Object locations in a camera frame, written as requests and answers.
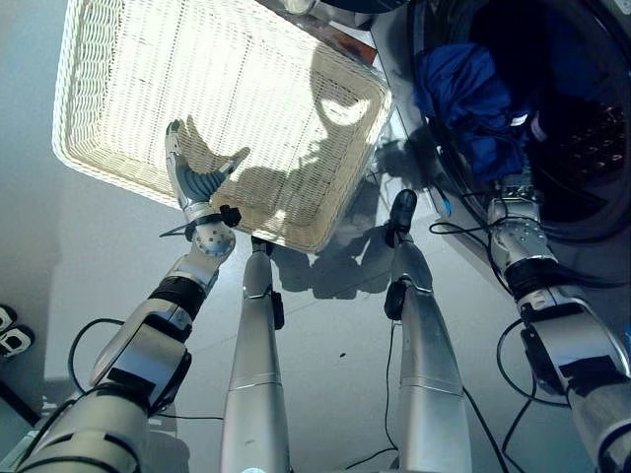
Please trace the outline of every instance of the blue cloth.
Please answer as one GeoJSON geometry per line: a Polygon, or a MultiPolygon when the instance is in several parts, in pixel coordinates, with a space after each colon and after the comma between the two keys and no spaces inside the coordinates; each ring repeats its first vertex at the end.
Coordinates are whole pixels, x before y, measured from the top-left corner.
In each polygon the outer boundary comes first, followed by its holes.
{"type": "Polygon", "coordinates": [[[513,108],[488,49],[473,43],[437,47],[420,59],[417,77],[417,105],[455,132],[478,180],[522,170],[526,131],[511,122],[530,110],[513,108]]]}

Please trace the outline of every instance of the black cable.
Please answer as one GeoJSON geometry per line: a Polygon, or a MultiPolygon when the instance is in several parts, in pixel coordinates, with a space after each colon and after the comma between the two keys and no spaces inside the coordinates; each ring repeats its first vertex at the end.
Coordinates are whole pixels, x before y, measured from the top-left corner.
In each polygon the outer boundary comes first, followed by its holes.
{"type": "Polygon", "coordinates": [[[185,235],[184,232],[179,232],[182,229],[185,229],[188,226],[188,224],[184,224],[184,225],[180,225],[179,227],[175,227],[174,229],[169,230],[168,232],[164,232],[163,234],[159,234],[158,238],[163,238],[163,237],[181,237],[183,235],[185,235]]]}
{"type": "Polygon", "coordinates": [[[350,470],[351,468],[354,468],[358,465],[361,465],[362,463],[366,463],[367,461],[372,460],[373,458],[381,455],[382,453],[386,453],[387,451],[397,451],[396,448],[389,446],[388,448],[384,448],[383,450],[379,450],[376,451],[375,453],[373,453],[371,456],[369,456],[368,458],[364,458],[363,460],[360,461],[356,461],[355,463],[348,465],[346,468],[344,468],[345,470],[350,470]]]}
{"type": "Polygon", "coordinates": [[[464,391],[464,394],[466,395],[467,399],[471,403],[473,412],[475,412],[475,416],[477,417],[477,420],[480,422],[480,425],[482,426],[482,429],[484,430],[484,434],[486,434],[486,437],[489,439],[489,442],[491,443],[491,446],[493,447],[493,451],[495,452],[495,456],[497,456],[497,461],[500,464],[500,468],[502,468],[502,471],[504,473],[510,473],[509,467],[506,465],[506,462],[504,461],[504,457],[502,456],[502,452],[500,451],[500,447],[497,446],[497,442],[495,441],[493,434],[491,434],[491,430],[489,429],[489,426],[486,424],[484,417],[482,417],[482,413],[480,412],[480,409],[477,407],[477,404],[473,400],[473,397],[471,396],[471,394],[469,394],[469,391],[467,391],[464,386],[462,387],[462,390],[464,391]]]}
{"type": "Polygon", "coordinates": [[[463,227],[460,227],[458,225],[455,225],[449,222],[437,222],[435,224],[430,225],[429,232],[430,234],[434,234],[434,235],[460,235],[462,234],[462,235],[468,236],[469,238],[479,243],[486,251],[486,258],[489,261],[489,265],[491,266],[491,270],[493,271],[493,275],[495,276],[495,279],[497,279],[497,282],[500,284],[500,286],[502,286],[504,291],[506,291],[510,296],[512,296],[513,293],[511,292],[509,287],[506,285],[506,283],[502,281],[502,278],[500,276],[500,268],[498,268],[495,260],[493,259],[493,255],[491,254],[491,234],[488,230],[489,228],[490,227],[475,227],[472,229],[464,229],[463,227]],[[438,232],[436,231],[437,227],[448,227],[453,230],[446,231],[446,232],[438,232]],[[482,240],[482,238],[473,234],[473,232],[478,232],[478,231],[485,231],[487,233],[489,237],[488,243],[485,243],[482,240]]]}
{"type": "Polygon", "coordinates": [[[39,443],[43,435],[46,432],[48,432],[48,429],[50,429],[52,424],[59,418],[59,416],[68,407],[72,406],[75,402],[76,401],[74,399],[69,399],[63,404],[61,404],[57,409],[55,409],[55,411],[52,414],[50,414],[48,419],[46,419],[46,422],[43,424],[43,426],[41,426],[41,429],[39,429],[39,432],[37,432],[37,435],[33,437],[33,440],[31,440],[31,443],[29,443],[29,446],[27,447],[24,454],[22,455],[22,459],[20,460],[20,463],[18,463],[18,467],[20,467],[20,465],[22,465],[26,461],[26,459],[31,456],[31,454],[33,453],[33,450],[35,450],[35,447],[37,446],[37,444],[39,443]]]}
{"type": "Polygon", "coordinates": [[[357,462],[353,463],[352,465],[348,465],[346,468],[344,468],[345,470],[349,470],[349,469],[351,469],[351,468],[353,468],[353,467],[355,467],[357,465],[361,465],[362,463],[366,463],[367,461],[372,460],[376,456],[381,455],[382,453],[385,453],[387,451],[394,451],[394,450],[398,451],[398,446],[396,446],[396,444],[392,440],[390,432],[387,429],[387,412],[389,410],[389,405],[390,405],[389,374],[390,374],[390,363],[392,361],[392,345],[393,345],[393,342],[394,342],[394,327],[396,327],[396,324],[394,322],[392,322],[391,325],[390,325],[390,343],[389,343],[389,348],[387,350],[387,363],[386,363],[386,412],[384,414],[384,429],[386,431],[387,441],[389,441],[390,445],[392,445],[392,446],[389,446],[388,448],[381,449],[381,450],[373,453],[368,458],[365,458],[363,460],[357,461],[357,462]]]}
{"type": "Polygon", "coordinates": [[[160,417],[168,417],[169,419],[187,419],[190,421],[223,421],[223,417],[217,416],[175,416],[173,414],[156,414],[160,417]]]}
{"type": "Polygon", "coordinates": [[[386,430],[387,441],[390,442],[392,448],[398,450],[398,446],[394,444],[392,437],[390,436],[390,432],[387,429],[387,411],[390,406],[390,383],[389,383],[389,374],[390,374],[390,362],[392,361],[392,342],[394,340],[394,322],[391,323],[390,326],[390,346],[387,351],[387,364],[386,364],[386,413],[384,415],[384,429],[386,430]]]}
{"type": "Polygon", "coordinates": [[[532,395],[528,394],[523,389],[521,389],[519,386],[517,386],[513,382],[513,380],[506,374],[506,371],[504,370],[504,365],[502,364],[502,347],[504,346],[504,340],[506,339],[506,336],[512,330],[514,330],[515,327],[517,327],[521,323],[522,323],[522,321],[520,319],[518,319],[518,320],[514,321],[513,323],[511,323],[508,327],[506,327],[506,329],[504,329],[504,331],[502,332],[502,335],[500,336],[499,340],[497,341],[497,347],[495,348],[495,361],[497,363],[497,368],[500,370],[500,374],[502,375],[504,380],[517,393],[521,394],[526,399],[529,399],[529,400],[531,400],[533,402],[538,402],[539,404],[544,404],[546,406],[570,407],[570,405],[568,403],[565,403],[565,402],[562,403],[562,402],[546,401],[545,399],[539,399],[538,397],[535,397],[535,396],[532,396],[532,395]]]}
{"type": "MultiPolygon", "coordinates": [[[[535,395],[536,395],[536,380],[534,379],[534,374],[533,374],[532,375],[532,388],[530,389],[530,396],[535,397],[535,395]]],[[[520,409],[520,412],[518,412],[517,416],[515,416],[515,420],[513,421],[513,424],[511,424],[511,426],[509,427],[509,431],[506,433],[506,436],[504,437],[504,441],[502,442],[502,453],[504,454],[506,459],[509,460],[515,468],[517,468],[517,470],[520,473],[526,473],[526,472],[519,465],[519,463],[516,460],[514,460],[511,457],[511,455],[509,455],[507,450],[509,447],[509,442],[511,441],[511,438],[513,437],[513,433],[515,432],[515,429],[517,428],[518,424],[522,420],[522,417],[524,416],[524,414],[528,410],[528,407],[530,407],[531,404],[532,404],[532,399],[529,399],[526,401],[522,409],[520,409]]]]}
{"type": "Polygon", "coordinates": [[[87,391],[79,383],[79,379],[77,379],[77,375],[75,373],[75,352],[77,351],[77,345],[79,345],[79,342],[81,341],[81,337],[83,337],[84,334],[88,330],[90,330],[90,328],[94,327],[95,325],[99,323],[113,323],[114,325],[122,325],[125,322],[123,322],[122,320],[117,320],[115,318],[96,318],[95,320],[88,322],[86,326],[84,326],[81,330],[79,330],[79,333],[77,333],[77,335],[75,336],[75,339],[72,341],[72,345],[70,345],[70,350],[68,351],[67,368],[68,368],[68,375],[70,376],[72,383],[75,385],[77,390],[81,392],[81,394],[85,394],[87,391]]]}

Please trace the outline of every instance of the white wicker basket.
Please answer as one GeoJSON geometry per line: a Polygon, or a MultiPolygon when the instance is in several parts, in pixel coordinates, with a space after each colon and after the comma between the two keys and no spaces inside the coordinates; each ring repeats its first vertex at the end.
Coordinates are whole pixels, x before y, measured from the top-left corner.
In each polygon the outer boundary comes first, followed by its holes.
{"type": "Polygon", "coordinates": [[[69,0],[52,145],[73,169],[177,207],[164,136],[184,119],[199,172],[248,148],[211,205],[315,251],[390,103],[370,71],[253,0],[69,0]]]}

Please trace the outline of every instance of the silver robot leg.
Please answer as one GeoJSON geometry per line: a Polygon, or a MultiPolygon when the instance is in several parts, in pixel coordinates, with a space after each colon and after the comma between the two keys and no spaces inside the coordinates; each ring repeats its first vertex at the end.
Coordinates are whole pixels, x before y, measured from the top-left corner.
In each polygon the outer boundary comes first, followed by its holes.
{"type": "Polygon", "coordinates": [[[244,300],[226,397],[221,471],[287,473],[289,441],[275,328],[282,305],[272,291],[267,243],[254,242],[244,275],[244,300]]]}

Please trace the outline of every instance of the white floor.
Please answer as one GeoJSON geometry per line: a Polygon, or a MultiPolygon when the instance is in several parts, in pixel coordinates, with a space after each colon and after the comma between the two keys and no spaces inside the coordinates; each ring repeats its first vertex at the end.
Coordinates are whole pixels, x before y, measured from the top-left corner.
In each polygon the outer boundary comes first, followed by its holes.
{"type": "MultiPolygon", "coordinates": [[[[64,7],[61,0],[5,0],[0,14],[0,302],[15,307],[37,337],[28,352],[0,366],[0,378],[44,412],[72,394],[66,354],[76,332],[96,317],[124,318],[187,251],[183,238],[158,238],[180,224],[179,212],[83,176],[52,154],[64,7]]],[[[395,146],[382,153],[392,151],[395,146]]],[[[343,468],[387,446],[389,321],[382,307],[389,252],[377,233],[368,231],[385,220],[390,199],[407,177],[370,173],[359,189],[362,199],[309,264],[287,250],[274,254],[287,320],[278,346],[296,471],[343,468]]],[[[516,318],[514,305],[476,256],[452,238],[427,232],[435,218],[421,199],[412,233],[432,268],[464,382],[502,439],[523,402],[494,362],[497,337],[516,318]]],[[[239,234],[235,253],[195,321],[187,344],[193,365],[174,409],[180,415],[222,414],[248,254],[248,237],[239,234]]],[[[113,327],[95,327],[80,345],[77,369],[84,382],[112,333],[113,327]]],[[[399,343],[397,331],[391,420],[399,343]]],[[[506,363],[527,385],[517,336],[507,341],[506,363]]],[[[479,424],[469,420],[475,471],[500,471],[479,424]]],[[[217,471],[220,433],[217,421],[152,421],[151,471],[217,471]]],[[[532,407],[512,452],[529,473],[593,471],[566,410],[532,407]]],[[[386,454],[367,465],[386,468],[391,461],[386,454]]]]}

